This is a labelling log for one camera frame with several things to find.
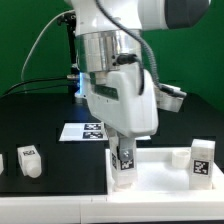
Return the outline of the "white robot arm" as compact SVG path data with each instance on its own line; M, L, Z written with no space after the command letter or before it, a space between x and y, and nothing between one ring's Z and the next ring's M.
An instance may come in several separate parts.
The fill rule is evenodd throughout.
M131 161L135 139L157 132L157 110L186 97L160 82L154 52L141 32L192 27L211 0L65 2L76 14L83 97L91 114L115 130L118 159Z

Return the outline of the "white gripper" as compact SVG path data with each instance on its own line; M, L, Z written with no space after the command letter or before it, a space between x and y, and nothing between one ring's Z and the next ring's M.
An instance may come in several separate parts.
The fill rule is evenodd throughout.
M92 116L109 125L106 132L110 149L116 150L118 147L118 131L125 135L119 137L119 159L122 162L132 160L135 139L128 137L154 135L158 128L154 84L149 72L144 71L145 87L142 95L139 95L140 78L137 64L123 65L119 71L108 72L105 87L114 88L118 94L117 99L97 94L89 74L84 80Z

